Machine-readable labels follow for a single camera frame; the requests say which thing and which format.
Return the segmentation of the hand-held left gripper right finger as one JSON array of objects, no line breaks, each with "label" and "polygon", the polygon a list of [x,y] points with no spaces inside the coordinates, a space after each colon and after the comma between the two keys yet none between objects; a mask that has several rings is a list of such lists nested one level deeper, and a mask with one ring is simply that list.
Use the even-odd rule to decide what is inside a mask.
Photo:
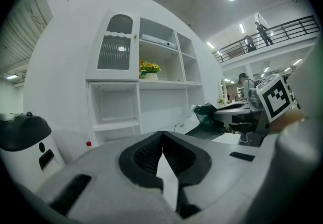
[{"label": "hand-held left gripper right finger", "polygon": [[164,154],[178,180],[178,211],[168,219],[244,219],[267,174],[277,135],[260,147],[163,133]]}]

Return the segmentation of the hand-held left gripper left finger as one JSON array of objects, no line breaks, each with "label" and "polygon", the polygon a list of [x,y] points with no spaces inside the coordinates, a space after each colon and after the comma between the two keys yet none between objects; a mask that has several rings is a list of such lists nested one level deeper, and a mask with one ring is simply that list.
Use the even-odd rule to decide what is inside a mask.
[{"label": "hand-held left gripper left finger", "polygon": [[158,131],[94,148],[54,174],[37,196],[77,223],[180,223],[156,174],[161,156],[179,173],[188,149],[180,134]]}]

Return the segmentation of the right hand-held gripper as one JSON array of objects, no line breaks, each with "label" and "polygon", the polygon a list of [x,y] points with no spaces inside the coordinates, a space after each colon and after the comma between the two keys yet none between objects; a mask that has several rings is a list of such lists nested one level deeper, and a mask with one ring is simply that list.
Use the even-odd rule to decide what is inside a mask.
[{"label": "right hand-held gripper", "polygon": [[269,125],[285,113],[292,104],[286,84],[279,74],[272,74],[255,88],[248,90],[250,112],[258,116],[255,131],[248,135],[251,146],[260,146]]}]

